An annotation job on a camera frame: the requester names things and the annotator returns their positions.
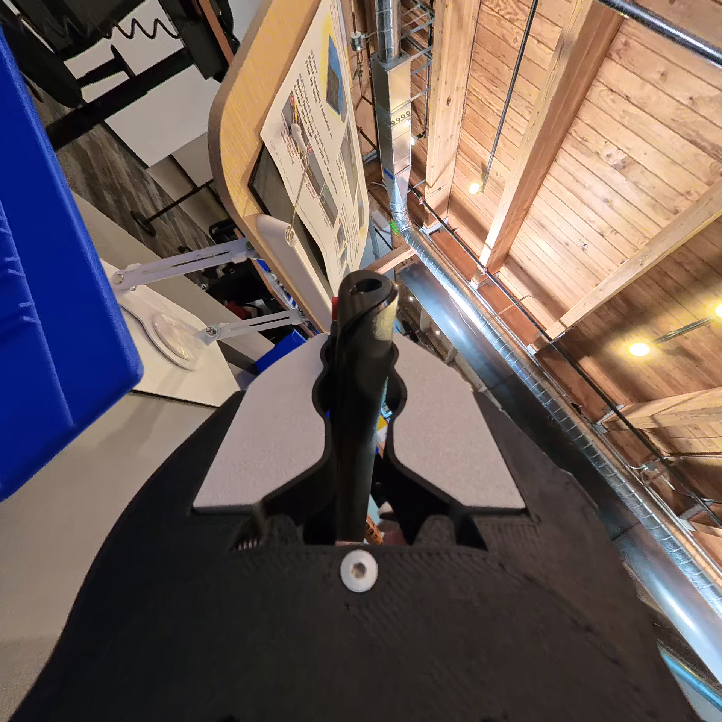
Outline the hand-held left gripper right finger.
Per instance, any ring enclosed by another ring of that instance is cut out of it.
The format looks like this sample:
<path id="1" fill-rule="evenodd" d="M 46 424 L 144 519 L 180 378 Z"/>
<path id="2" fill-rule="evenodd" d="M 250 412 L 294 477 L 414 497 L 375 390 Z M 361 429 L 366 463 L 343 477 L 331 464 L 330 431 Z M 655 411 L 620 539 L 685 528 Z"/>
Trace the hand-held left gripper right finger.
<path id="1" fill-rule="evenodd" d="M 412 543 L 431 516 L 466 538 L 475 516 L 526 513 L 471 386 L 408 338 L 393 340 L 385 497 L 405 539 Z"/>

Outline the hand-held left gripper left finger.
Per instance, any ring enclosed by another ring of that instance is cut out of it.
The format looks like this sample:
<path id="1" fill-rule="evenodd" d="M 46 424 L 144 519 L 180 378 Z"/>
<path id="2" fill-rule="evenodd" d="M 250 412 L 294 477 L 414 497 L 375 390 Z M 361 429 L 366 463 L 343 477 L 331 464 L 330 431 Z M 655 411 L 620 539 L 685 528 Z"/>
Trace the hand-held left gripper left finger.
<path id="1" fill-rule="evenodd" d="M 260 541 L 274 517 L 295 531 L 327 514 L 330 431 L 318 392 L 329 341 L 321 334 L 275 362 L 193 445 L 193 512 L 224 522 L 228 544 Z"/>

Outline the black remote control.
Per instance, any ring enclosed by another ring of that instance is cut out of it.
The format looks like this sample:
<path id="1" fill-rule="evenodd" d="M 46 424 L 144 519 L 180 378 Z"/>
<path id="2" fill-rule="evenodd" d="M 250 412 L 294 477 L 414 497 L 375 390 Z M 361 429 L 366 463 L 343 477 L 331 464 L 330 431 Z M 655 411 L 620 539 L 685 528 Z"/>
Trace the black remote control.
<path id="1" fill-rule="evenodd" d="M 375 434 L 393 365 L 398 299 L 394 282 L 366 269 L 348 275 L 338 291 L 330 422 L 339 542 L 365 540 Z"/>

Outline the large blue plastic bin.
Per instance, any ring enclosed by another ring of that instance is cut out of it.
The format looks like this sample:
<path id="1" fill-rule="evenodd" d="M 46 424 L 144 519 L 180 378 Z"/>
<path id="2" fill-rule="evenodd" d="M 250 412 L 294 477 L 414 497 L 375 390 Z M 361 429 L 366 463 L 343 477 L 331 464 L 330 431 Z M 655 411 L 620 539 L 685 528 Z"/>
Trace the large blue plastic bin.
<path id="1" fill-rule="evenodd" d="M 144 371 L 5 35 L 1 201 L 4 501 Z"/>

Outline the white rounded holder bar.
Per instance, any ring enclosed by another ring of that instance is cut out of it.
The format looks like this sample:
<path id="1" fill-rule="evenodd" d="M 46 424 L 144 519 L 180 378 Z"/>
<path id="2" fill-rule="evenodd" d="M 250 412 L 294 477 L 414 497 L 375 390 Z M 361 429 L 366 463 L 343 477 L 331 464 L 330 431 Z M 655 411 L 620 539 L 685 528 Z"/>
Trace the white rounded holder bar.
<path id="1" fill-rule="evenodd" d="M 330 330 L 331 296 L 313 268 L 293 227 L 267 214 L 256 216 L 259 238 L 276 258 L 282 283 L 320 331 Z"/>

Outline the black tablet screen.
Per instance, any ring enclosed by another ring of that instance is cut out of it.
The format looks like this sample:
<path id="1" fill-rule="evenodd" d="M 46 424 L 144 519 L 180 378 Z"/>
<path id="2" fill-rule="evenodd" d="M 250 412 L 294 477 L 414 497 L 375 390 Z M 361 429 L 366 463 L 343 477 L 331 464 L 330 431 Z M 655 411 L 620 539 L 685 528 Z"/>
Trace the black tablet screen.
<path id="1" fill-rule="evenodd" d="M 275 161 L 264 144 L 261 145 L 261 150 L 251 170 L 248 188 L 262 212 L 288 224 L 291 223 L 292 199 L 285 189 Z M 309 258 L 313 271 L 319 277 L 321 286 L 326 295 L 331 297 L 326 264 L 318 243 L 299 217 L 293 222 L 293 228 L 300 245 Z"/>

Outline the instruction poster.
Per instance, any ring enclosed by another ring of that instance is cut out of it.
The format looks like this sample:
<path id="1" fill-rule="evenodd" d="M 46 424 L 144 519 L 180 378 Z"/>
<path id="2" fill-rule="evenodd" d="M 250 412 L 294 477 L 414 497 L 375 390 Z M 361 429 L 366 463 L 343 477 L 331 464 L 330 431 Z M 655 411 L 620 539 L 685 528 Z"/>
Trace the instruction poster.
<path id="1" fill-rule="evenodd" d="M 369 197 L 337 2 L 320 2 L 261 139 L 311 234 L 333 292 L 360 269 Z"/>

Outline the wooden display board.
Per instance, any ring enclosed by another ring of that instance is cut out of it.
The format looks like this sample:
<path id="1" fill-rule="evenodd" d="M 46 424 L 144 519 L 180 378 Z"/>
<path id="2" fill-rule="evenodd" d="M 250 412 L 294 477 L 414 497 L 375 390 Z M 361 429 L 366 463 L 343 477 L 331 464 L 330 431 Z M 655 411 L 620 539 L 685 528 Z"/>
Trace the wooden display board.
<path id="1" fill-rule="evenodd" d="M 337 4 L 349 67 L 348 41 L 340 3 Z M 209 117 L 209 158 L 224 207 L 281 283 L 276 258 L 257 233 L 256 216 L 265 213 L 251 194 L 248 182 L 264 144 L 261 130 L 266 116 L 319 5 L 320 2 L 264 2 L 261 5 L 214 99 Z M 299 217 L 299 200 L 297 196 L 292 202 L 292 227 Z"/>

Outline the black ceiling pipe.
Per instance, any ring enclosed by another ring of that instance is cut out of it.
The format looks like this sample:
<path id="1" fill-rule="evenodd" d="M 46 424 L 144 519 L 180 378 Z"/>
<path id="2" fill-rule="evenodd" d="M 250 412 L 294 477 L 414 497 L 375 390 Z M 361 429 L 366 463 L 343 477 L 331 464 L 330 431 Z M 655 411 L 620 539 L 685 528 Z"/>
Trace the black ceiling pipe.
<path id="1" fill-rule="evenodd" d="M 689 50 L 716 67 L 721 67 L 721 49 L 719 47 L 678 24 L 672 23 L 661 14 L 653 12 L 644 5 L 632 1 L 598 1 L 598 3 L 673 42 L 677 46 Z"/>

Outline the silver ventilation duct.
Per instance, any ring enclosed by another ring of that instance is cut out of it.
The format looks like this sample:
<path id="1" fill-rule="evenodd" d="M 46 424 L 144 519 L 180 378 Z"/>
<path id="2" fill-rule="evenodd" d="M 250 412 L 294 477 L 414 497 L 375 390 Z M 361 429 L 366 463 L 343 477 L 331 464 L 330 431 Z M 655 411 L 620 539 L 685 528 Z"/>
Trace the silver ventilation duct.
<path id="1" fill-rule="evenodd" d="M 628 538 L 623 546 L 626 563 L 640 579 L 649 595 L 680 629 L 702 632 L 704 612 L 720 619 L 720 568 L 692 538 L 685 526 L 655 489 L 631 469 L 570 405 L 534 356 L 513 337 L 510 330 L 485 305 L 449 260 L 434 246 L 427 232 L 416 226 L 407 206 L 410 187 L 410 141 L 402 141 L 400 126 L 391 113 L 390 71 L 401 67 L 402 57 L 393 46 L 378 46 L 371 56 L 374 73 L 375 114 L 378 126 L 378 154 L 390 210 L 399 233 L 428 267 L 451 300 L 472 325 L 481 332 L 504 359 L 520 382 L 564 431 L 606 483 L 636 517 L 647 535 L 654 539 L 648 546 Z"/>

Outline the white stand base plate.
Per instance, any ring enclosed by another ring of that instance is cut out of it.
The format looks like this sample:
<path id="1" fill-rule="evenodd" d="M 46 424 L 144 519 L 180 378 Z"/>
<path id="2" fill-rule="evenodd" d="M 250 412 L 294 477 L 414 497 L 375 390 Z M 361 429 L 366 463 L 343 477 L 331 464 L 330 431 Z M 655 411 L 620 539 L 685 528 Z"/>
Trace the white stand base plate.
<path id="1" fill-rule="evenodd" d="M 133 391 L 217 408 L 240 390 L 201 320 L 147 286 L 114 294 L 143 365 Z"/>

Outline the black desk frame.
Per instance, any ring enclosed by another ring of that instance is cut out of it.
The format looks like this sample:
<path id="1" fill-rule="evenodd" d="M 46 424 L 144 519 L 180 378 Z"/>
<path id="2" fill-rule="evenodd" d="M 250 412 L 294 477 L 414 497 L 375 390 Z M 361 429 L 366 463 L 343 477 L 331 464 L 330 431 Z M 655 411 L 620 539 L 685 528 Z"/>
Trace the black desk frame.
<path id="1" fill-rule="evenodd" d="M 160 1 L 165 20 L 149 28 L 131 15 L 140 1 L 2 2 L 2 34 L 28 87 L 37 87 L 70 112 L 46 127 L 54 150 L 66 147 L 156 87 L 194 66 L 203 78 L 221 81 L 238 48 L 228 2 Z M 136 73 L 119 49 L 81 77 L 67 61 L 110 41 L 158 35 L 182 47 Z"/>

